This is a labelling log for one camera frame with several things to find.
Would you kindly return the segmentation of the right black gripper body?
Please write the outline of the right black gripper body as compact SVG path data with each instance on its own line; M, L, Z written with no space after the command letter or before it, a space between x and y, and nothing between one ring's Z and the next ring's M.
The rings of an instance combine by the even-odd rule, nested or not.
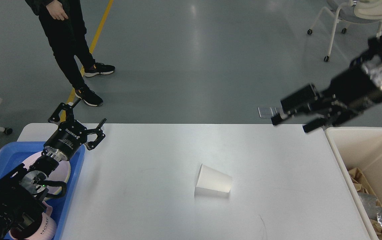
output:
M322 95L334 104L328 125L340 126L382 103L382 66L351 67L333 78Z

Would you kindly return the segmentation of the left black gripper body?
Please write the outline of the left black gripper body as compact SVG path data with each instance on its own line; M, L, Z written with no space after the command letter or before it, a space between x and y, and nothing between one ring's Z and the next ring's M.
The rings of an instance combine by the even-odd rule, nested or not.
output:
M78 149L86 143L86 126L79 121L61 122L57 130L44 143L43 155L54 160L69 161Z

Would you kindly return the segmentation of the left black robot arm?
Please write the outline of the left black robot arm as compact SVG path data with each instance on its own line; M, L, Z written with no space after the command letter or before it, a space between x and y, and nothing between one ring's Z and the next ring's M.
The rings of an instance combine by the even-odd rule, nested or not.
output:
M23 163L0 178L0 240L11 229L29 233L51 213L45 198L58 199L67 193L67 183L49 180L51 173L62 161L69 161L80 149L95 149L105 138L102 126L88 129L75 119L73 109L79 100L60 103L48 122L56 124L57 130L44 143L43 151L28 168Z

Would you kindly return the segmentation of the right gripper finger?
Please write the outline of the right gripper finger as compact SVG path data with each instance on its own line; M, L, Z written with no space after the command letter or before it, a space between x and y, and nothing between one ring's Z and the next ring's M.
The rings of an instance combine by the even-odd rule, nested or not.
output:
M305 85L280 101L283 113L276 113L271 118L272 125L279 125L300 114L319 114L324 97L314 84Z
M336 121L336 115L333 113L319 114L319 116L303 126L305 133L310 133L318 128L328 128Z

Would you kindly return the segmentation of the person's right hand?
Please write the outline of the person's right hand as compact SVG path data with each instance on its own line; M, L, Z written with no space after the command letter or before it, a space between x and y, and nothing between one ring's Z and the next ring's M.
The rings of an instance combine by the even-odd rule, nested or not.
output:
M58 0L53 0L47 4L46 9L54 20L67 20L69 18L63 9L63 5Z

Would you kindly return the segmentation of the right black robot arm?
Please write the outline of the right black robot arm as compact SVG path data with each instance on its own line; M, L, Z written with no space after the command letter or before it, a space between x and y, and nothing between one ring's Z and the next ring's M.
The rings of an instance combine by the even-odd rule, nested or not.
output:
M317 115L303 130L338 127L382 103L382 35L368 39L368 49L353 59L348 69L318 91L309 83L281 100L282 113L271 118L272 125L299 115Z

